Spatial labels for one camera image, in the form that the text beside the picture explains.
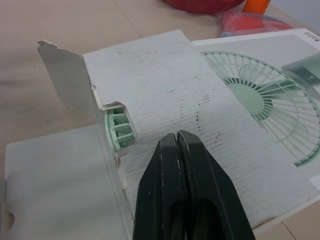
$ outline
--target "fan grille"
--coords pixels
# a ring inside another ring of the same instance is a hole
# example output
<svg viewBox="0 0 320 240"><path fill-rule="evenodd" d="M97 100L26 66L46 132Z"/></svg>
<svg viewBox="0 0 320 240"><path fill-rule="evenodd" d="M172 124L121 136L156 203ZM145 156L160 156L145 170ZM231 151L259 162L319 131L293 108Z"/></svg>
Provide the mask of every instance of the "fan grille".
<svg viewBox="0 0 320 240"><path fill-rule="evenodd" d="M302 86L252 57L231 52L203 55L254 119L292 154L297 167L315 156L320 146L320 111Z"/></svg>

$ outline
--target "green plastic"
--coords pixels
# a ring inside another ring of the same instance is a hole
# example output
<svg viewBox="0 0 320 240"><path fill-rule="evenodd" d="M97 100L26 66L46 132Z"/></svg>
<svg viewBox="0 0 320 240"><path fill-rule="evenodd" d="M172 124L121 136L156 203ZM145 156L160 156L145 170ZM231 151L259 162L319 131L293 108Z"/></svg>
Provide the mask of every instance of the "green plastic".
<svg viewBox="0 0 320 240"><path fill-rule="evenodd" d="M249 56L202 54L252 117L290 152L297 167L318 155L320 110L309 87Z"/></svg>
<svg viewBox="0 0 320 240"><path fill-rule="evenodd" d="M114 153L135 141L124 107L105 111L104 122L107 139Z"/></svg>

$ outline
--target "black clamp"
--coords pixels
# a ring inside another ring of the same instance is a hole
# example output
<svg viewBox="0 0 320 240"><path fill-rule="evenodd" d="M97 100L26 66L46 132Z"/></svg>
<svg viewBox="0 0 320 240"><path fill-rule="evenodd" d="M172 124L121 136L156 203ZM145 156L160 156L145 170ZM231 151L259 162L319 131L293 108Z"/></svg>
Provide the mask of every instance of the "black clamp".
<svg viewBox="0 0 320 240"><path fill-rule="evenodd" d="M236 189L199 137L161 138L139 183L133 240L254 240Z"/></svg>

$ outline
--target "red bag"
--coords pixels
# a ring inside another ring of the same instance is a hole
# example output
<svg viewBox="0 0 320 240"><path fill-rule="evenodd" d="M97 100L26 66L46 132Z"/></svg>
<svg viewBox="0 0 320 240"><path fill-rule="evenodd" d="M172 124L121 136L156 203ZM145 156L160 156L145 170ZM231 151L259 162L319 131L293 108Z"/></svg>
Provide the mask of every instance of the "red bag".
<svg viewBox="0 0 320 240"><path fill-rule="evenodd" d="M216 14L232 9L245 0L163 0L171 7L190 13Z"/></svg>

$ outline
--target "product box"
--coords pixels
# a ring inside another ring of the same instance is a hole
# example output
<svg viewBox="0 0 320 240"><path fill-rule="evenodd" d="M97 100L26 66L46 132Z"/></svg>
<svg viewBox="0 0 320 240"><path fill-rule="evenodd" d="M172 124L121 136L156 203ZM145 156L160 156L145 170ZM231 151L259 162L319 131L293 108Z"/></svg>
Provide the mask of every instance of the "product box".
<svg viewBox="0 0 320 240"><path fill-rule="evenodd" d="M189 42L179 30L83 56L40 41L57 95L96 124L6 149L8 239L131 239L139 181L167 133L196 134L255 233L319 199L319 38Z"/></svg>

